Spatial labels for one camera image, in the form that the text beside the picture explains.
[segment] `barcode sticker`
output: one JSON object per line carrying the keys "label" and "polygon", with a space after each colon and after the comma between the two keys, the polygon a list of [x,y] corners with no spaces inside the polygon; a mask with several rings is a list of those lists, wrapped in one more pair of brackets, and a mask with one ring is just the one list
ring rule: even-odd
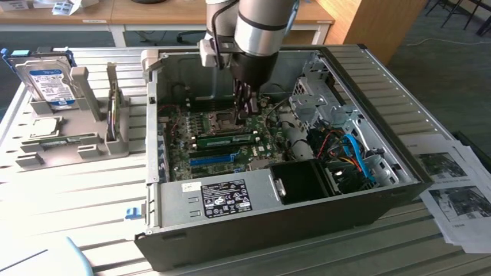
{"label": "barcode sticker", "polygon": [[199,191],[202,189],[202,183],[201,182],[190,182],[182,184],[183,193],[189,191]]}
{"label": "barcode sticker", "polygon": [[83,23],[109,23],[106,20],[83,20]]}

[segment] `slatted table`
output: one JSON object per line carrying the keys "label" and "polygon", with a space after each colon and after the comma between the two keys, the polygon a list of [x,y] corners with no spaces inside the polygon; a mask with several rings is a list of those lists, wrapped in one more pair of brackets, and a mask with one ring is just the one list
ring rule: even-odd
{"label": "slatted table", "polygon": [[[110,88],[107,62],[118,63],[123,93],[131,97],[130,156],[22,173],[13,180],[15,152],[33,112],[21,86],[0,125],[0,229],[5,236],[39,239],[70,236],[98,275],[491,275],[491,256],[466,254],[443,241],[425,204],[389,211],[374,224],[199,266],[159,274],[134,242],[145,221],[123,221],[126,208],[146,199],[145,48],[73,49],[87,66],[99,98]],[[399,135],[450,133],[431,117],[369,51],[355,45],[330,46]]]}

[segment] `open computer tower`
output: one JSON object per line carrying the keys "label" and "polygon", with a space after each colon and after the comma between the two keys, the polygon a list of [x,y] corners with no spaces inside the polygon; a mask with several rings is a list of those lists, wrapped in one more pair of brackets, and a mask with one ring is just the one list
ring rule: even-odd
{"label": "open computer tower", "polygon": [[147,231],[157,271],[373,223],[431,179],[327,47],[283,48],[259,114],[198,48],[145,51]]}

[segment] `robotic arm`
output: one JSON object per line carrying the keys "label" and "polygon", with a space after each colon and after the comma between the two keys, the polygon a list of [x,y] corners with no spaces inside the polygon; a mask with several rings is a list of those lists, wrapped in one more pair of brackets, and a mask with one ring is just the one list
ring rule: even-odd
{"label": "robotic arm", "polygon": [[259,113],[259,88],[271,77],[298,8],[299,0],[207,0],[199,51],[203,66],[233,72],[237,124]]}

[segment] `blue pcie slot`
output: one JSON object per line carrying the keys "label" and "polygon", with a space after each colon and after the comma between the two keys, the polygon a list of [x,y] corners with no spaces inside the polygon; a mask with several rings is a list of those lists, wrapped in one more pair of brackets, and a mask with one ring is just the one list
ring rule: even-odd
{"label": "blue pcie slot", "polygon": [[199,166],[199,165],[209,165],[209,164],[217,164],[217,163],[231,163],[231,162],[234,162],[234,155],[226,155],[226,156],[207,157],[207,158],[190,160],[190,165]]}

